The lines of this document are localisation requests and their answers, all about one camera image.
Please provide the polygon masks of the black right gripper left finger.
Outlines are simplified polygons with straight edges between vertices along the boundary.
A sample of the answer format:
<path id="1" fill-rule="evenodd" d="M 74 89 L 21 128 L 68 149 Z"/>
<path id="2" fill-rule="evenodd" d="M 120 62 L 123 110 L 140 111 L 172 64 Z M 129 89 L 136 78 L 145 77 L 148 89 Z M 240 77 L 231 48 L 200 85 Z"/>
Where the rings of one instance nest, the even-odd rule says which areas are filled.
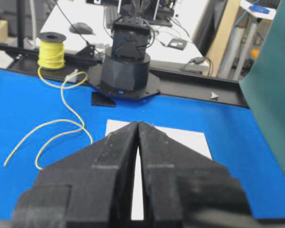
<path id="1" fill-rule="evenodd" d="M 138 123 L 51 165 L 22 193 L 15 228 L 124 228 L 131 217 Z"/>

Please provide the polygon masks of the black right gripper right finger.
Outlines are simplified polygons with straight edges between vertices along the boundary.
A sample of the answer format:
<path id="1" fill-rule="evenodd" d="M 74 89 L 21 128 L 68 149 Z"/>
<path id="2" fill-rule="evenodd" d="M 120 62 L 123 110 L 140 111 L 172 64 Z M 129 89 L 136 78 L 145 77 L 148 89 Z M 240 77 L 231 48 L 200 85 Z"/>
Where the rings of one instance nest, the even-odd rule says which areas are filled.
<path id="1" fill-rule="evenodd" d="M 246 194 L 227 168 L 138 125 L 144 195 L 153 228 L 247 228 L 256 223 Z"/>

